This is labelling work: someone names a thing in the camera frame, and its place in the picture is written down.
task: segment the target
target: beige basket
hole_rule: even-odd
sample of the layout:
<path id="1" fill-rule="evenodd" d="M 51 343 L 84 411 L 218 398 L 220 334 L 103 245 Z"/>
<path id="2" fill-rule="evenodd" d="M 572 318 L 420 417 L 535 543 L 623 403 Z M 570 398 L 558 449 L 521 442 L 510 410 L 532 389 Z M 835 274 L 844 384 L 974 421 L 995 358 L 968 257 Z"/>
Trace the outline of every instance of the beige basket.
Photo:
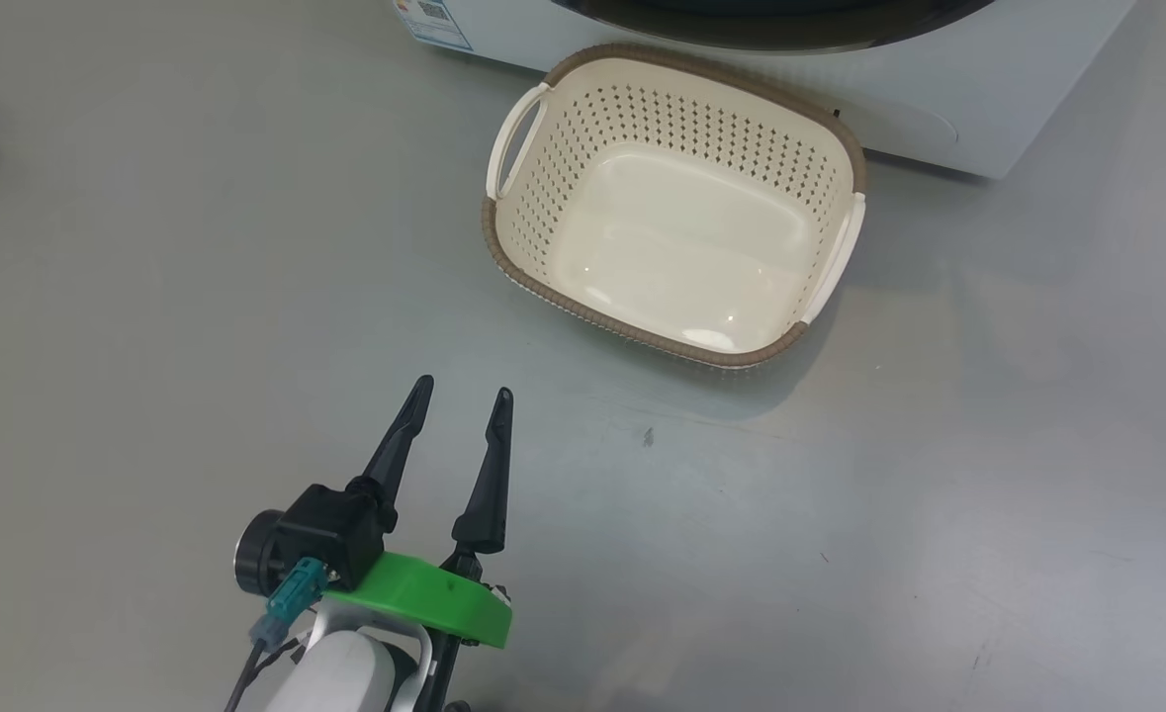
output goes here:
<path id="1" fill-rule="evenodd" d="M 539 297 L 743 369 L 824 306 L 863 224 L 863 183 L 858 141 L 822 108 L 700 59 L 604 45 L 512 108 L 483 225 L 500 269 Z"/>

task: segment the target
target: label sticker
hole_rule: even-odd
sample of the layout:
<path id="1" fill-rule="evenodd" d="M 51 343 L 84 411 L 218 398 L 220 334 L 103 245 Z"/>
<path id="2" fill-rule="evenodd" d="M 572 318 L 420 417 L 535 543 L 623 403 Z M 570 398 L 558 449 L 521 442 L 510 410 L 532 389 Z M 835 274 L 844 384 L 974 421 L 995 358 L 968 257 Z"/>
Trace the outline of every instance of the label sticker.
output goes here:
<path id="1" fill-rule="evenodd" d="M 472 52 L 472 45 L 451 19 L 451 10 L 442 0 L 394 0 L 394 5 L 398 6 L 398 16 L 412 30 L 415 40 Z"/>

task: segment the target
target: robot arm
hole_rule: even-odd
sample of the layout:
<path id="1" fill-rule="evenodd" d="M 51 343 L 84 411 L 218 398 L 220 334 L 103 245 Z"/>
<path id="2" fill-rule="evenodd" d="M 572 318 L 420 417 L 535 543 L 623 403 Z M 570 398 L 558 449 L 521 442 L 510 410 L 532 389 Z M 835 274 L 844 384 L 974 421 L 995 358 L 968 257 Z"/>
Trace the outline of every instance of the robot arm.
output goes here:
<path id="1" fill-rule="evenodd" d="M 505 547 L 511 390 L 499 390 L 486 424 L 486 454 L 452 528 L 450 558 L 434 566 L 385 551 L 402 468 L 433 392 L 431 376 L 415 383 L 364 473 L 343 491 L 312 484 L 288 510 L 259 514 L 240 536 L 236 580 L 267 604 L 226 711 L 260 670 L 257 656 L 279 650 L 296 614 L 321 597 L 305 656 L 269 712 L 441 712 L 459 646 L 505 646 L 512 609 L 501 590 L 483 585 L 478 554 Z M 419 654 L 412 658 L 366 628 L 413 637 Z"/>

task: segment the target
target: barcode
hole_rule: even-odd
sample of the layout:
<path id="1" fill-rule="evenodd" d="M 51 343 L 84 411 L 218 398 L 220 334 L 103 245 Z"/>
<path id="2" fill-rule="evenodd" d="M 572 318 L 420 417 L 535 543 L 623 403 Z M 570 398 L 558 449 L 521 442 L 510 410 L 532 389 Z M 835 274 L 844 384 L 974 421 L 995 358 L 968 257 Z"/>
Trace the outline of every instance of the barcode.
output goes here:
<path id="1" fill-rule="evenodd" d="M 447 20 L 447 8 L 441 5 L 434 3 L 420 3 L 420 9 L 424 10 L 424 14 L 433 17 L 434 20 Z"/>

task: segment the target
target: washing machine door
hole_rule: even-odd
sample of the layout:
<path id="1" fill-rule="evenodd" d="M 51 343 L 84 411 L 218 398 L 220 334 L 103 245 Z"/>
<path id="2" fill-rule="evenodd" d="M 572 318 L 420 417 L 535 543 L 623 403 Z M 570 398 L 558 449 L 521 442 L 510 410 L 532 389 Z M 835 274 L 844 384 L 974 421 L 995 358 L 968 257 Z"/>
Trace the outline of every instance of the washing machine door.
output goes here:
<path id="1" fill-rule="evenodd" d="M 993 0 L 552 0 L 600 22 L 668 40 L 822 52 L 907 40 Z"/>

